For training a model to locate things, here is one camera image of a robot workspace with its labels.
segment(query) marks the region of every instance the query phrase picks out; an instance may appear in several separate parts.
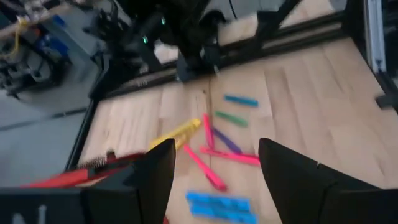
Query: blue marker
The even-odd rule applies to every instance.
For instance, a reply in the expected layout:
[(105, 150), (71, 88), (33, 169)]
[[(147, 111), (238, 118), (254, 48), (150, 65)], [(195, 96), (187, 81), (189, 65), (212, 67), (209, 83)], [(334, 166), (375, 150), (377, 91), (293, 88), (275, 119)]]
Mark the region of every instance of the blue marker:
[(233, 96), (233, 95), (224, 95), (224, 99), (227, 101), (231, 101), (234, 103), (240, 103), (242, 105), (248, 105), (253, 107), (258, 107), (259, 102), (252, 98), (242, 97), (242, 96)]
[(257, 217), (248, 212), (236, 212), (233, 210), (226, 210), (215, 207), (205, 207), (193, 204), (191, 206), (191, 213), (193, 216), (198, 216), (198, 217), (207, 217), (215, 219), (219, 218), (235, 223), (257, 224)]
[(218, 207), (239, 212), (250, 212), (250, 201), (242, 197), (225, 197), (206, 193), (187, 192), (187, 200), (193, 204)]

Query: purple highlighter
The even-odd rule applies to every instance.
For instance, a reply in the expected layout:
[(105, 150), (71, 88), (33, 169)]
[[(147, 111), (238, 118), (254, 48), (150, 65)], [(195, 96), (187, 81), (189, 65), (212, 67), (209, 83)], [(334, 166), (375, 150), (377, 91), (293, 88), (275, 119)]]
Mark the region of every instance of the purple highlighter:
[(223, 134), (221, 131), (217, 130), (214, 126), (213, 126), (213, 133), (220, 138), (220, 140), (222, 140), (222, 142), (224, 144), (226, 144), (226, 146), (229, 148), (229, 150), (231, 150), (233, 153), (236, 154), (242, 154), (242, 150), (241, 148), (239, 148), (239, 146), (237, 146), (234, 142), (232, 142), (227, 136), (225, 136), (225, 134)]

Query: wooden surface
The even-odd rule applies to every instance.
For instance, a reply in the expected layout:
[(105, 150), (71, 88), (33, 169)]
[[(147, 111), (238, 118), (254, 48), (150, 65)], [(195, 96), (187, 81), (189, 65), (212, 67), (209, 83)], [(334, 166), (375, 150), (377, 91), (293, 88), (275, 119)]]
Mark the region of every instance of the wooden surface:
[[(312, 9), (305, 8), (306, 16), (316, 14)], [(223, 100), (227, 93), (255, 98), (259, 107), (228, 103)], [(240, 128), (212, 117), (213, 125), (245, 153), (257, 154), (259, 138), (267, 137), (370, 184), (398, 187), (398, 115), (377, 107), (374, 97), (380, 93), (352, 40), (339, 40), (222, 70), (220, 77), (102, 101), (81, 161), (105, 155), (109, 148), (117, 156), (145, 151), (161, 134), (221, 110), (249, 121), (248, 128)], [(201, 128), (189, 145), (225, 181), (226, 194), (250, 198), (259, 223), (280, 223), (261, 169), (200, 154), (204, 144)], [(219, 140), (216, 148), (226, 150)], [(178, 151), (167, 207), (170, 223), (217, 223), (191, 216), (188, 190), (220, 194), (189, 155)]]

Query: yellow cable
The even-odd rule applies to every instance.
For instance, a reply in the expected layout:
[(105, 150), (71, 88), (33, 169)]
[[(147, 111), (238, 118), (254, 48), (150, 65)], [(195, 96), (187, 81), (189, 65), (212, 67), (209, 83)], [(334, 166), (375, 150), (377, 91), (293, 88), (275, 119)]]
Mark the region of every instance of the yellow cable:
[(19, 49), (19, 34), (21, 33), (22, 29), (27, 27), (28, 25), (28, 21), (26, 19), (23, 18), (18, 18), (18, 25), (17, 25), (17, 29), (15, 30), (15, 39), (14, 39), (14, 47), (12, 48), (12, 50), (6, 54), (0, 54), (0, 58), (9, 58), (12, 57), (14, 54), (16, 54), (18, 52)]

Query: black metal frame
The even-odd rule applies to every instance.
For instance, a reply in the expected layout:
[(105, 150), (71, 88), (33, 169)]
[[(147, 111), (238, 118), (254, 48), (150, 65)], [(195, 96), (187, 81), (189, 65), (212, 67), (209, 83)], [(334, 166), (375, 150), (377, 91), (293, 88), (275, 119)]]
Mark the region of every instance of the black metal frame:
[[(287, 17), (289, 12), (300, 2), (300, 0), (290, 1), (290, 5), (281, 7), (281, 11), (277, 12), (277, 15), (269, 15), (274, 16), (274, 24), (266, 25), (267, 21), (263, 20), (263, 16), (257, 13), (257, 19), (259, 19), (259, 26), (257, 28), (256, 35), (246, 40), (240, 40), (238, 42), (234, 42), (232, 44), (228, 44), (219, 48), (220, 52), (220, 62), (218, 64), (218, 68), (222, 69), (231, 65), (237, 65), (240, 63), (247, 63), (253, 60), (257, 60), (259, 58), (264, 58), (270, 55), (282, 54), (286, 52), (291, 52), (294, 50), (304, 49), (307, 47), (311, 47), (322, 42), (328, 42), (331, 40), (337, 40), (344, 37), (352, 37), (358, 48), (362, 46), (361, 39), (358, 38), (361, 34), (361, 29), (356, 29), (358, 26), (358, 20), (363, 20), (363, 17), (359, 17), (357, 19), (350, 18), (350, 15), (358, 16), (361, 13), (361, 8), (358, 7), (355, 3), (359, 1), (348, 1), (347, 7), (342, 12), (336, 12), (327, 16), (321, 16), (316, 19), (312, 19), (306, 22), (301, 22), (299, 24), (288, 26), (285, 28), (278, 29), (280, 23)], [(319, 32), (314, 34), (311, 31), (324, 29), (326, 27), (330, 27), (328, 30), (324, 30), (323, 32)], [(293, 35), (302, 35), (307, 34), (305, 37), (297, 38), (295, 40), (288, 41), (283, 44), (274, 44), (272, 45), (272, 41), (280, 40), (285, 37), (292, 37)], [(262, 47), (264, 44), (271, 45), (270, 47)], [(250, 54), (242, 54), (242, 52), (247, 52), (250, 50)], [(83, 123), (80, 127), (80, 131), (75, 140), (75, 144), (72, 148), (72, 153), (70, 154), (69, 160), (67, 162), (67, 166), (65, 170), (70, 170), (74, 168), (79, 159), (83, 147), (85, 145), (85, 140), (88, 136), (88, 132), (90, 130), (91, 122), (94, 118), (96, 108), (98, 103), (101, 100), (125, 95), (127, 93), (131, 93), (134, 91), (142, 90), (145, 88), (150, 88), (153, 86), (162, 85), (165, 83), (174, 82), (177, 79), (176, 74), (176, 64), (177, 62), (170, 62), (165, 65), (162, 65), (162, 69), (157, 71), (156, 73), (141, 73), (136, 75), (136, 78), (129, 82), (128, 86), (124, 86), (122, 88), (115, 88), (113, 90), (104, 91), (102, 95), (91, 97), (91, 103), (87, 109), (86, 116), (83, 120)], [(203, 71), (199, 71), (197, 73), (197, 78), (203, 77), (208, 74), (212, 74), (214, 71), (209, 69), (204, 69)], [(101, 82), (101, 79), (104, 78), (105, 74), (103, 74), (96, 84)], [(383, 85), (380, 83), (381, 87), (385, 92), (389, 92), (388, 85)]]

